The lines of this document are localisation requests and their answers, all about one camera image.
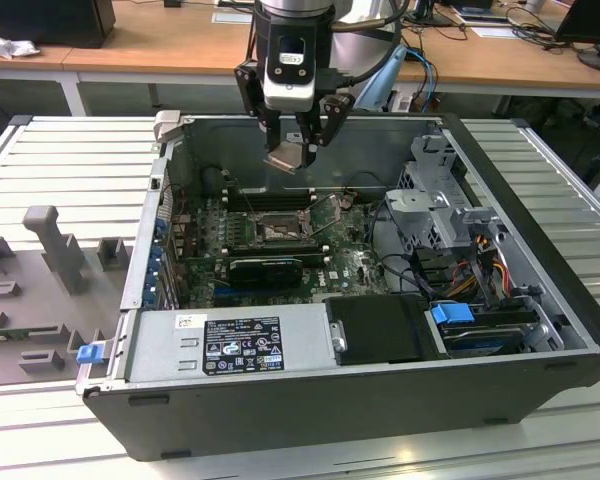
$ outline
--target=metal work surface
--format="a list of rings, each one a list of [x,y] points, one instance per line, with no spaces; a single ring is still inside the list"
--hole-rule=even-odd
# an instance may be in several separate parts
[[[121,239],[131,255],[158,157],[153,121],[16,118],[0,138],[0,238],[13,252],[0,255],[0,288],[17,285],[0,296],[0,384],[74,379],[77,348],[115,331],[126,268],[105,268],[97,247]],[[24,226],[32,206],[56,207],[60,234],[81,249],[79,294],[67,291]],[[37,362],[48,352],[51,362]],[[34,365],[22,365],[28,359]]]
[[[600,200],[530,128],[508,120],[465,124],[600,304]],[[488,205],[475,179],[467,178]]]
[[[0,394],[0,479],[111,475],[598,480],[600,383],[561,393],[517,425],[154,463],[127,457],[70,385],[59,391]]]

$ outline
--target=sticker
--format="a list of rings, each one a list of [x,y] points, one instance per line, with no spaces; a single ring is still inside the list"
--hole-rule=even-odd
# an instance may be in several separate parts
[[[194,324],[200,323],[199,319],[191,321]],[[202,371],[205,374],[227,375],[284,370],[279,317],[203,320],[202,323],[204,323]]]
[[[175,328],[202,328],[207,321],[206,313],[191,313],[189,315],[176,315]]]

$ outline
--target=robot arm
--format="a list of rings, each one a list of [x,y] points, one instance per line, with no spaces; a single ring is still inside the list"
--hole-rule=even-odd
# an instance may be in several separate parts
[[[235,70],[245,110],[258,117],[266,134],[267,161],[288,173],[310,166],[318,147],[326,147],[336,136],[355,98],[338,89],[360,83],[377,72],[393,48],[378,65],[359,77],[348,77],[330,68],[334,32],[358,31],[396,22],[394,34],[400,40],[399,22],[408,0],[400,9],[396,0],[391,17],[359,24],[340,24],[352,0],[256,0],[250,45],[258,61],[246,60]],[[320,101],[324,99],[327,121],[320,120]],[[293,112],[302,144],[281,140],[280,114]]]

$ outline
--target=yellow wire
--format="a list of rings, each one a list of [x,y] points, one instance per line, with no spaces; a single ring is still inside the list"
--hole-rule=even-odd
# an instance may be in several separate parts
[[[460,293],[463,290],[472,286],[472,284],[475,283],[475,281],[476,281],[476,277],[475,276],[471,277],[470,279],[466,280],[463,284],[458,285],[456,288],[454,288],[451,292],[449,292],[447,294],[447,296],[452,297],[454,295],[457,295],[458,293]]]
[[[505,275],[506,275],[504,273],[504,267],[502,265],[500,265],[499,263],[494,263],[493,266],[496,267],[500,271],[500,276],[502,277],[502,293],[507,295],[507,290],[505,289],[505,286],[504,286]]]

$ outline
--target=desk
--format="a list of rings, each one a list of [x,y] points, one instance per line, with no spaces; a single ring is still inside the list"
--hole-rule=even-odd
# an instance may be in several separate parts
[[[211,5],[165,9],[161,2],[114,1],[114,8],[116,27],[103,48],[43,46],[40,57],[0,59],[0,78],[60,83],[73,115],[88,112],[80,82],[235,84],[233,68],[244,58],[247,25],[211,23]],[[552,2],[543,10],[558,18],[565,12]],[[417,45],[416,35],[405,33]],[[471,29],[467,35],[468,41],[458,42],[425,31],[427,57],[439,71],[437,91],[600,98],[600,72],[581,64],[572,51],[555,55],[518,39],[480,38]],[[405,64],[398,90],[410,95],[422,79],[421,65]]]

